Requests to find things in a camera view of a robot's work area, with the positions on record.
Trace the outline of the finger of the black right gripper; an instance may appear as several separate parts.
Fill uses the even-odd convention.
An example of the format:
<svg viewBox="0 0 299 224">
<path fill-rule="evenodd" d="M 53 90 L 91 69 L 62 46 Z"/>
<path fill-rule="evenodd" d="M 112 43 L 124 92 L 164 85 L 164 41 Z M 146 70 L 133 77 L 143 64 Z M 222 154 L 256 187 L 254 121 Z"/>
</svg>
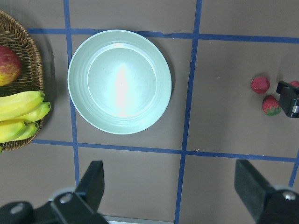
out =
<svg viewBox="0 0 299 224">
<path fill-rule="evenodd" d="M 289 118 L 299 117 L 299 88 L 284 81 L 279 81 L 276 92 L 280 95 L 279 104 Z"/>
</svg>

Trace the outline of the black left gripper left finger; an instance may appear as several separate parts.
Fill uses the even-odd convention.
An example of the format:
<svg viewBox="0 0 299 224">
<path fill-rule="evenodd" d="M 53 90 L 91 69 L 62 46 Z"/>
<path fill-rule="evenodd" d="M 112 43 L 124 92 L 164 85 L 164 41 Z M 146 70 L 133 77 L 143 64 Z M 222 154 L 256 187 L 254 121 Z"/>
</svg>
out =
<svg viewBox="0 0 299 224">
<path fill-rule="evenodd" d="M 105 190 L 103 161 L 92 161 L 75 189 L 87 205 L 97 212 Z"/>
</svg>

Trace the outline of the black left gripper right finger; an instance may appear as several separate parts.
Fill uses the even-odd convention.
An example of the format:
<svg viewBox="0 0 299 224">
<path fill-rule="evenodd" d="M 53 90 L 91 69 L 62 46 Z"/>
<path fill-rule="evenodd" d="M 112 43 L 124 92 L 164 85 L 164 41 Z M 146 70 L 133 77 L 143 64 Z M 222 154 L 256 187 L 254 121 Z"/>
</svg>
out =
<svg viewBox="0 0 299 224">
<path fill-rule="evenodd" d="M 235 162 L 234 187 L 253 219 L 260 219 L 275 188 L 248 161 Z"/>
</svg>

